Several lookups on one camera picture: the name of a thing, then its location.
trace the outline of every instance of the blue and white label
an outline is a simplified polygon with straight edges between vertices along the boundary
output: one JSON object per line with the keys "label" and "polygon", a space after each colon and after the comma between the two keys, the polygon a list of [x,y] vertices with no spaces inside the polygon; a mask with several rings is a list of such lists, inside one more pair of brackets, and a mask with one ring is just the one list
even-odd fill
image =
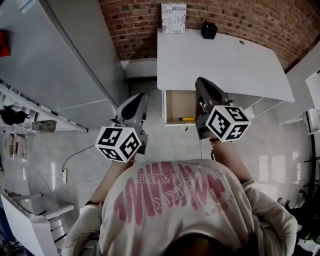
{"label": "blue and white label", "polygon": [[36,3],[36,0],[14,0],[14,1],[16,2],[20,11],[23,14],[25,14]]}

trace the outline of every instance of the red object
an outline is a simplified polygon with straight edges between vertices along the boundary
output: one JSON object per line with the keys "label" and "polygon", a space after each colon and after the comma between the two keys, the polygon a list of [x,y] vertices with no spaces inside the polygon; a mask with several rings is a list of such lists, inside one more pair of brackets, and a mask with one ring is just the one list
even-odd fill
{"label": "red object", "polygon": [[0,57],[10,56],[10,49],[5,34],[4,31],[0,31]]}

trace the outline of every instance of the black box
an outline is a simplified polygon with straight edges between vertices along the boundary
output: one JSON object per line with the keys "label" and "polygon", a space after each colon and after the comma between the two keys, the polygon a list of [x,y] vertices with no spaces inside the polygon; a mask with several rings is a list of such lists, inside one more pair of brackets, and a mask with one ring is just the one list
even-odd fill
{"label": "black box", "polygon": [[215,39],[218,31],[217,26],[212,22],[204,21],[201,28],[201,35],[204,39]]}

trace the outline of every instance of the open drawer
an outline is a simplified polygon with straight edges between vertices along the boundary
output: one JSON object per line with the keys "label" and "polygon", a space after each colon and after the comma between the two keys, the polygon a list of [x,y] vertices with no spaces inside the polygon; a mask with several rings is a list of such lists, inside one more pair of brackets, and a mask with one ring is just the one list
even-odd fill
{"label": "open drawer", "polygon": [[195,90],[164,90],[162,111],[166,126],[195,126],[195,120],[177,120],[195,118],[201,113]]}

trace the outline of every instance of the white desk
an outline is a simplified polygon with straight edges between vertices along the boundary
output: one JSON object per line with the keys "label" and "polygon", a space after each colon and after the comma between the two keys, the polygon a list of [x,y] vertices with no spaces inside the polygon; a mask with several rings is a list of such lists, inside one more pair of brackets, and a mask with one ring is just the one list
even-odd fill
{"label": "white desk", "polygon": [[198,77],[206,78],[224,92],[231,93],[229,98],[235,100],[236,105],[244,109],[253,107],[255,116],[282,101],[295,101],[273,50],[220,33],[210,40],[203,39],[200,30],[186,29],[185,34],[177,35],[162,34],[159,29],[158,89],[194,91]]}

